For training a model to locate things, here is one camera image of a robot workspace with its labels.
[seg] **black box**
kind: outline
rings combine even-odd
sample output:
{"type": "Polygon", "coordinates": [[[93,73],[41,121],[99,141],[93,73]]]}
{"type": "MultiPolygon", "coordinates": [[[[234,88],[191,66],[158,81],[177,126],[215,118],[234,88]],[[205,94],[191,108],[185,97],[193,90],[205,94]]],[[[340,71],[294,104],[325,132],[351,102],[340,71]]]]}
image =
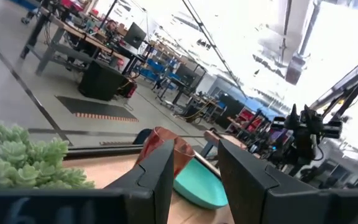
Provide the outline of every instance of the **black box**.
{"type": "Polygon", "coordinates": [[[110,101],[125,77],[102,62],[93,61],[85,71],[78,91],[86,97],[110,101]]]}

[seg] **teal bowl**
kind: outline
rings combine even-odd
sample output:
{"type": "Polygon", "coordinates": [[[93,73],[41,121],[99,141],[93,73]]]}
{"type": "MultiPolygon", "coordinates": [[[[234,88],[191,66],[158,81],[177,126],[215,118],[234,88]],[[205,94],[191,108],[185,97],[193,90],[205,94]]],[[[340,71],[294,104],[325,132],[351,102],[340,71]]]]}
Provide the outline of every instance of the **teal bowl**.
{"type": "Polygon", "coordinates": [[[203,208],[215,210],[227,205],[221,180],[196,159],[192,159],[176,177],[173,188],[203,208]]]}

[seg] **green succulent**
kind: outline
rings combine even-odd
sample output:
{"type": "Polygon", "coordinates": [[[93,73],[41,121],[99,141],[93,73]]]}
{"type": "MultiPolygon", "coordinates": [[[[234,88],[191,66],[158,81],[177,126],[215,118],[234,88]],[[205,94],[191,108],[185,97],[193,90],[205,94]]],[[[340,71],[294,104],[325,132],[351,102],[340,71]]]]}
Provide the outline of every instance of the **green succulent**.
{"type": "Polygon", "coordinates": [[[68,143],[30,142],[25,129],[0,123],[0,189],[92,189],[81,169],[63,167],[68,143]]]}

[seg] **copper cup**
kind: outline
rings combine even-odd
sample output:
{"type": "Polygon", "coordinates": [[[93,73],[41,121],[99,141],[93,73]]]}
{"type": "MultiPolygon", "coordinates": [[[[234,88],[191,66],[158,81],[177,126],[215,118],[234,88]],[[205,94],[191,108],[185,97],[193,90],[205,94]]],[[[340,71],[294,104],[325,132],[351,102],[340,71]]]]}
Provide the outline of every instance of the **copper cup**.
{"type": "Polygon", "coordinates": [[[187,163],[189,163],[190,160],[194,158],[195,152],[183,138],[163,127],[156,127],[153,129],[149,138],[146,140],[135,165],[140,163],[152,151],[160,147],[165,142],[165,140],[174,141],[173,177],[175,178],[180,173],[180,171],[185,168],[187,163]]]}

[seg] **concrete floor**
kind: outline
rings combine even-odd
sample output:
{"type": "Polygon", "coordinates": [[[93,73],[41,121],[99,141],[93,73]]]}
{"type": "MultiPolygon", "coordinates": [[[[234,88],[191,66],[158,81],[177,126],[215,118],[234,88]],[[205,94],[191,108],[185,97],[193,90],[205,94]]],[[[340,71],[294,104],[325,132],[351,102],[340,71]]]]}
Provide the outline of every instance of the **concrete floor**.
{"type": "MultiPolygon", "coordinates": [[[[128,104],[133,108],[131,113],[139,120],[137,123],[110,121],[103,119],[77,118],[72,115],[55,96],[67,96],[85,99],[76,89],[75,74],[63,66],[49,63],[42,76],[35,75],[38,59],[29,54],[25,60],[19,54],[35,25],[21,24],[20,18],[26,10],[6,0],[0,0],[0,121],[7,124],[16,123],[31,129],[34,139],[49,140],[56,137],[56,127],[60,130],[105,132],[89,134],[66,134],[74,146],[91,146],[102,141],[131,141],[136,133],[144,128],[163,126],[174,133],[185,136],[202,136],[203,131],[193,125],[172,116],[172,112],[155,99],[151,84],[139,81],[137,91],[128,104]],[[12,74],[17,74],[24,85],[34,94],[36,99],[50,115],[50,119],[40,112],[34,102],[26,94],[23,87],[12,74]]],[[[45,49],[44,32],[41,32],[36,48],[45,49]]],[[[109,104],[123,106],[121,101],[109,104]]],[[[210,124],[201,123],[209,128],[210,124]]],[[[203,138],[185,138],[193,146],[204,146],[203,138]]]]}

